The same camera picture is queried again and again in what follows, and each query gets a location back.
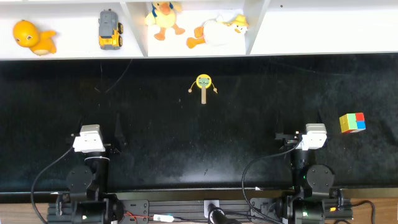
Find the toy truck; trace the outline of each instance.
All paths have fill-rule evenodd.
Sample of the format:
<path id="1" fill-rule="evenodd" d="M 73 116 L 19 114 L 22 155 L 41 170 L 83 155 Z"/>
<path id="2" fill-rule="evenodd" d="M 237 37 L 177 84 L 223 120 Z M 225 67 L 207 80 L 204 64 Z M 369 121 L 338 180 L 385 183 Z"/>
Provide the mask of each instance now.
<path id="1" fill-rule="evenodd" d="M 98 19 L 99 46 L 103 50 L 117 50 L 123 45 L 121 34 L 123 25 L 119 22 L 118 15 L 111 9 L 102 11 Z"/>

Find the black tabletop surface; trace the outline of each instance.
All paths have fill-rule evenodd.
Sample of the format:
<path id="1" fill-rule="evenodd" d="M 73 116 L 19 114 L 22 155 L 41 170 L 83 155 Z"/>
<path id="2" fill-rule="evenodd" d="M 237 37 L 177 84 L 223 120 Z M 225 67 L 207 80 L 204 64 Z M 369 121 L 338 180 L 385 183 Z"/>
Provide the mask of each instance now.
<path id="1" fill-rule="evenodd" d="M 111 156 L 109 190 L 239 187 L 253 159 L 280 152 L 274 126 L 326 125 L 320 164 L 340 187 L 398 186 L 398 55 L 0 62 L 0 192 L 29 191 L 83 124 L 112 136 L 121 115 L 129 143 Z M 190 85 L 207 73 L 218 94 Z M 363 112 L 366 130 L 340 134 L 339 117 Z M 84 156 L 69 154 L 38 191 L 66 189 Z M 289 157 L 255 164 L 248 186 L 291 185 Z"/>

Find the puzzle cube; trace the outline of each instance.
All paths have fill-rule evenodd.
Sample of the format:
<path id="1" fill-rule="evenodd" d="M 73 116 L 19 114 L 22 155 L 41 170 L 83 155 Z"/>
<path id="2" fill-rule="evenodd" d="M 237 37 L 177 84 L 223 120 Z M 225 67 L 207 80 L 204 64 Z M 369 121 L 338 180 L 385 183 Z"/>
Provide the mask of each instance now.
<path id="1" fill-rule="evenodd" d="M 357 133 L 366 129 L 363 113 L 350 113 L 340 117 L 342 133 Z"/>

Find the yellow hat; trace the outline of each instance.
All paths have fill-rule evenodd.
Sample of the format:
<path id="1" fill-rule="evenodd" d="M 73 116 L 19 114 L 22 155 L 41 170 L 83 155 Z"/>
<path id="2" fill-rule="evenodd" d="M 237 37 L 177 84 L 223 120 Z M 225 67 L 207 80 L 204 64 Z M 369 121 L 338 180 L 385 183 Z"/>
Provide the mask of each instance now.
<path id="1" fill-rule="evenodd" d="M 236 24 L 238 26 L 249 26 L 249 24 L 246 22 L 246 16 L 244 15 L 237 15 L 236 19 L 231 22 L 232 24 Z"/>

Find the wooden floor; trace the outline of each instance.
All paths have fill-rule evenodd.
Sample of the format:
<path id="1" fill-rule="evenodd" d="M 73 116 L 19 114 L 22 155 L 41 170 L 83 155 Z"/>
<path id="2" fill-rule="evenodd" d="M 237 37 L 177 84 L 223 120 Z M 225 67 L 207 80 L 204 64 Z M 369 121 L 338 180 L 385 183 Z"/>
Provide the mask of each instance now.
<path id="1" fill-rule="evenodd" d="M 352 202 L 358 203 L 362 200 L 370 200 L 376 206 L 375 222 L 377 224 L 398 223 L 398 198 L 352 199 Z M 37 207 L 43 217 L 46 217 L 47 204 L 40 203 L 37 204 Z M 351 224 L 371 223 L 371 206 L 369 204 L 354 207 L 353 210 L 354 220 L 349 220 Z M 41 223 L 31 204 L 0 204 L 0 221 L 1 224 Z"/>

